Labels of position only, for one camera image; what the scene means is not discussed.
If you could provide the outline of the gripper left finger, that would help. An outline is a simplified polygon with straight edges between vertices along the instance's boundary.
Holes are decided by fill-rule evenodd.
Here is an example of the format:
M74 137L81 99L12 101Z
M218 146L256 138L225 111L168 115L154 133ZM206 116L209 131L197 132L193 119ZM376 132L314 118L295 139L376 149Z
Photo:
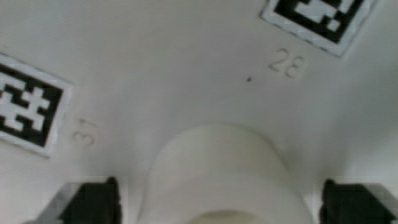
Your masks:
M37 217L23 224L122 224L117 179L67 183Z

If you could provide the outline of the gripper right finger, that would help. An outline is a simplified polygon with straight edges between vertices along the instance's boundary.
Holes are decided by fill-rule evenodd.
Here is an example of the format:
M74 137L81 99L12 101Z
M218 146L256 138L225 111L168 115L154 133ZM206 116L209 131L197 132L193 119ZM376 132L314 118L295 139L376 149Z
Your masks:
M362 184L323 182L319 224L392 224L398 216Z

